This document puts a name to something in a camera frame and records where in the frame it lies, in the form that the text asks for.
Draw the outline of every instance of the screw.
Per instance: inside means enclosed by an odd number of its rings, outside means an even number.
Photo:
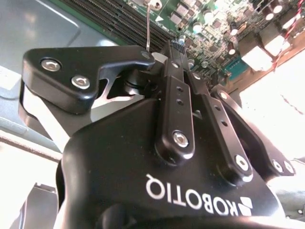
[[[273,165],[276,168],[276,170],[279,171],[280,173],[284,171],[281,165],[277,161],[273,160]]]
[[[145,57],[147,60],[150,59],[150,56],[149,56],[149,54],[148,54],[147,52],[142,51],[141,54],[142,54],[142,56]]]
[[[89,79],[84,76],[74,76],[71,79],[71,82],[74,86],[83,90],[88,89],[90,87]]]
[[[223,99],[227,99],[227,95],[223,92],[220,92],[219,95],[223,98]]]
[[[242,156],[236,155],[235,162],[243,171],[247,171],[249,169],[247,161]]]
[[[172,62],[172,65],[173,65],[175,68],[179,68],[179,65],[177,65],[175,62]]]
[[[187,140],[186,136],[181,132],[175,132],[173,134],[173,140],[182,148],[186,148],[189,145],[189,141]]]
[[[193,73],[193,76],[194,76],[194,78],[195,78],[196,80],[200,80],[200,79],[201,79],[200,76],[199,76],[197,73]]]
[[[292,168],[291,164],[289,164],[288,162],[284,161],[284,165],[285,167],[287,168],[287,170],[290,172],[290,173],[295,173],[294,172],[294,169]]]
[[[61,65],[57,61],[51,59],[41,61],[41,65],[45,70],[50,72],[57,72],[61,68]]]

